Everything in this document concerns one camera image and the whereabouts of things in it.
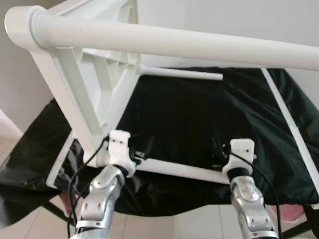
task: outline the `floor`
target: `floor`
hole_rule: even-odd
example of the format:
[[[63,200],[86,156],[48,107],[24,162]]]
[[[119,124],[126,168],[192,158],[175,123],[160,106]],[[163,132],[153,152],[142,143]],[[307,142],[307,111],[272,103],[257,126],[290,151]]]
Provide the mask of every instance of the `floor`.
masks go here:
[[[16,143],[17,140],[0,138],[0,165]],[[63,207],[58,197],[51,201],[58,207]],[[304,220],[303,216],[295,224]],[[283,223],[283,230],[295,224]],[[38,208],[16,224],[0,229],[0,238],[66,239],[66,223],[46,209]],[[242,236],[237,213],[231,205],[209,205],[173,217],[146,218],[115,213],[110,238],[242,239]],[[307,232],[298,238],[315,237]]]

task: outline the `black cable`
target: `black cable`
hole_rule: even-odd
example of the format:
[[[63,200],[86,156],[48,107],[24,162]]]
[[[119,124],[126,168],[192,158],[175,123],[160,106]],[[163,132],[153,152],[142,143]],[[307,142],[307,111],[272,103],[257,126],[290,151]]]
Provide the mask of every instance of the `black cable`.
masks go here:
[[[91,184],[91,183],[86,184],[86,185],[82,188],[82,190],[79,192],[79,194],[78,194],[79,196],[78,196],[78,198],[77,198],[77,199],[75,200],[75,202],[74,202],[74,207],[77,206],[77,204],[78,204],[80,198],[82,198],[82,194],[83,194],[83,193],[85,192],[85,190],[90,186],[90,184]],[[72,219],[72,214],[69,215],[68,221],[67,221],[68,238],[71,237],[71,232],[70,232],[71,219]]]
[[[278,236],[279,236],[279,239],[283,239],[283,235],[282,235],[282,231],[281,231],[279,200],[278,200],[278,196],[277,196],[277,193],[276,193],[276,190],[275,190],[273,184],[268,180],[268,178],[263,174],[263,172],[259,168],[257,168],[255,165],[253,165],[252,163],[248,162],[243,157],[241,157],[233,152],[230,152],[230,154],[235,156],[236,158],[243,160],[245,163],[249,164],[254,170],[256,170],[265,179],[265,181],[268,183],[269,187],[273,191],[275,201],[276,201]]]
[[[93,155],[89,158],[89,160],[83,164],[79,169],[78,171],[75,172],[75,174],[72,176],[70,182],[69,182],[69,186],[68,186],[68,195],[69,195],[69,203],[70,203],[70,206],[71,206],[71,213],[72,213],[72,217],[73,217],[73,222],[74,222],[74,225],[76,225],[77,223],[77,218],[76,218],[76,213],[75,213],[75,207],[73,205],[73,202],[72,202],[72,184],[73,184],[73,181],[74,179],[76,178],[76,176],[92,161],[92,159],[97,155],[97,153],[100,151],[100,149],[102,148],[103,144],[105,141],[108,140],[108,136],[103,138],[100,146],[97,148],[97,150],[93,153]]]

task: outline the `silver robotic arm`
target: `silver robotic arm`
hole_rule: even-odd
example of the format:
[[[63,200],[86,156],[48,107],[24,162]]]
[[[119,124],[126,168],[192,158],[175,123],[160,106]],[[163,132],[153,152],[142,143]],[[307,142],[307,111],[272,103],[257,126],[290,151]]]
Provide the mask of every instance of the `silver robotic arm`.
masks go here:
[[[128,133],[113,131],[110,134],[110,162],[102,172],[95,177],[90,185],[90,193],[86,197],[81,220],[77,223],[77,234],[72,239],[106,239],[109,238],[115,201],[125,178],[135,172],[137,157],[134,162],[129,157]],[[254,142],[250,139],[234,139],[230,142],[232,152],[252,162],[254,157]],[[231,202],[238,213],[239,225],[244,239],[278,239],[272,230],[272,222],[264,207],[264,198],[255,186],[254,179],[249,175],[252,168],[249,164],[229,155],[229,162],[223,168],[223,174],[230,181],[232,192]]]

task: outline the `white pipe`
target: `white pipe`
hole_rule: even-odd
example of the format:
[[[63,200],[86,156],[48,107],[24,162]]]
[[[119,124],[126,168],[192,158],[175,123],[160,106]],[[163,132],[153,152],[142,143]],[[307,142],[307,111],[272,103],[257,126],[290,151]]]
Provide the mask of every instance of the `white pipe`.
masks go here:
[[[228,178],[222,175],[221,172],[151,158],[142,162],[136,167],[136,169],[152,173],[160,173],[184,178],[198,179],[208,182],[229,184]]]
[[[153,55],[319,69],[319,48],[238,36],[54,16],[14,7],[5,18],[16,44],[30,48],[86,47]]]
[[[310,178],[315,186],[315,189],[317,191],[317,193],[319,194],[319,173],[318,170],[314,164],[313,159],[311,158],[311,155],[307,149],[307,146],[303,140],[303,137],[301,136],[298,127],[296,126],[294,119],[292,118],[283,98],[280,95],[280,92],[278,91],[273,78],[271,77],[271,75],[269,74],[268,70],[265,68],[261,69],[266,80],[267,83],[272,91],[272,93],[274,94],[274,97],[276,99],[276,102],[284,116],[284,119],[290,129],[290,133],[292,134],[292,136],[294,137],[294,140],[296,142],[297,148],[299,150],[299,153],[303,159],[303,162],[306,166],[306,169],[310,175]]]
[[[153,75],[153,76],[172,76],[181,78],[193,78],[193,79],[204,79],[204,80],[222,80],[223,74],[200,72],[200,71],[186,71],[177,69],[168,69],[160,67],[140,66],[140,72],[142,75]]]

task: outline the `black cloth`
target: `black cloth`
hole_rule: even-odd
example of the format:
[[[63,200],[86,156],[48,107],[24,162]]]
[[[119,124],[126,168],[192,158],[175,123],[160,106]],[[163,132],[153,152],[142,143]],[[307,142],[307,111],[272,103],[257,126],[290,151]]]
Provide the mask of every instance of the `black cloth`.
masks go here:
[[[131,133],[135,147],[153,137],[150,158],[221,170],[227,163],[220,157],[221,146],[233,138],[250,138],[255,142],[254,164],[272,181],[280,203],[319,202],[261,70],[188,70],[222,73],[224,79],[141,76],[118,125]],[[318,169],[318,110],[285,70],[269,72]],[[69,133],[69,124],[52,101],[0,168],[0,210],[5,212],[0,222],[9,225],[60,192],[45,186],[45,180]],[[66,190],[68,180],[83,164],[82,157],[83,150],[75,140],[55,183],[59,190]],[[77,191],[99,171],[87,168],[77,180]],[[252,176],[266,203],[273,204],[266,182],[256,172]],[[115,209],[133,215],[168,216],[206,204],[229,203],[227,185],[137,171],[126,180]]]

